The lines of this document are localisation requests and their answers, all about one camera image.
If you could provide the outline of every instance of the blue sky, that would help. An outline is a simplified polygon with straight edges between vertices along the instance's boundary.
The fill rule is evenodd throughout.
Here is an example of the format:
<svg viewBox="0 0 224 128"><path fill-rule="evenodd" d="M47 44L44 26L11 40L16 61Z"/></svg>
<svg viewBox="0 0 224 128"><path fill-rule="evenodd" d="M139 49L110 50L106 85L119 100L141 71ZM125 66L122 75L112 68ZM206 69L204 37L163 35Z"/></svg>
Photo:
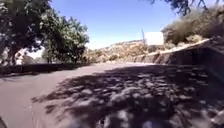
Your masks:
<svg viewBox="0 0 224 128"><path fill-rule="evenodd" d="M90 48L142 38L145 32L158 32L177 19L164 2L151 5L146 0L52 0L52 7L88 27Z"/></svg>

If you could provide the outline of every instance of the shrub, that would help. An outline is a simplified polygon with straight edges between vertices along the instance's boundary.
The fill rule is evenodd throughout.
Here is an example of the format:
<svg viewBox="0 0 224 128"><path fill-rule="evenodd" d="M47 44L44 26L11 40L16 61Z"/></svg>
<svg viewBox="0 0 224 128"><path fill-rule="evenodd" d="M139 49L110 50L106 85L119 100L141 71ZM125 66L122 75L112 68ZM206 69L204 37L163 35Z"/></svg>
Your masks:
<svg viewBox="0 0 224 128"><path fill-rule="evenodd" d="M208 10L193 10L188 15L165 27L165 41L177 45L179 42L195 43L204 38L223 36L224 7L215 6Z"/></svg>
<svg viewBox="0 0 224 128"><path fill-rule="evenodd" d="M187 41L190 43L197 43L202 40L202 36L200 35L192 35L187 37Z"/></svg>

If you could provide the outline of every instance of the low wall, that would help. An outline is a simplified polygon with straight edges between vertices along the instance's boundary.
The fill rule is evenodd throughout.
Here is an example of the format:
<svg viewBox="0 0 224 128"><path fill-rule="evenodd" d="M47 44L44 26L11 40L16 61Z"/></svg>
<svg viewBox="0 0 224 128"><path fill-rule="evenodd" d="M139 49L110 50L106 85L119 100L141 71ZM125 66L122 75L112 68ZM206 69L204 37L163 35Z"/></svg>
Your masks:
<svg viewBox="0 0 224 128"><path fill-rule="evenodd" d="M32 64L32 65L16 65L16 66L3 66L0 67L0 74L12 74L12 73L46 73L60 70L71 70L88 64L75 64L75 63L64 63L64 64Z"/></svg>
<svg viewBox="0 0 224 128"><path fill-rule="evenodd" d="M205 48L201 56L201 65L224 83L224 54L212 48Z"/></svg>
<svg viewBox="0 0 224 128"><path fill-rule="evenodd" d="M155 63L155 64L173 64L173 65L198 65L203 48L187 49L176 52L157 53L129 57L120 62L138 62L138 63Z"/></svg>
<svg viewBox="0 0 224 128"><path fill-rule="evenodd" d="M192 48L163 54L130 57L120 61L203 66L215 78L224 83L224 54L213 48Z"/></svg>

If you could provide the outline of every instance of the hillside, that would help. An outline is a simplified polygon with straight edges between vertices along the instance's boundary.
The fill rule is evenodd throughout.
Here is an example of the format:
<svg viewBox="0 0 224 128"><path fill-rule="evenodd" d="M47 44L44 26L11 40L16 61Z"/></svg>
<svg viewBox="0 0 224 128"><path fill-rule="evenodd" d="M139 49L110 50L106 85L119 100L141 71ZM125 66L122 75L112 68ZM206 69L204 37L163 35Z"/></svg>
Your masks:
<svg viewBox="0 0 224 128"><path fill-rule="evenodd" d="M164 46L148 46L144 44L142 40L132 40L115 43L101 49L88 49L85 52L85 57L90 62L106 62L166 50L173 47L175 47L173 44L165 44Z"/></svg>

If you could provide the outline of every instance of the asphalt road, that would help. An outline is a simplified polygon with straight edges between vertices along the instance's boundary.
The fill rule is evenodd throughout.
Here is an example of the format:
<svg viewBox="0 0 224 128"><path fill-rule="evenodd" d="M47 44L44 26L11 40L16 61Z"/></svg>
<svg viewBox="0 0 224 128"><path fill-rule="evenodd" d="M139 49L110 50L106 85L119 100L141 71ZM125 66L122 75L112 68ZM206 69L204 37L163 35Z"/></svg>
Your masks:
<svg viewBox="0 0 224 128"><path fill-rule="evenodd" d="M222 110L223 90L199 67L96 64L1 78L0 116L8 128L75 128L124 110L133 127L154 118L190 128Z"/></svg>

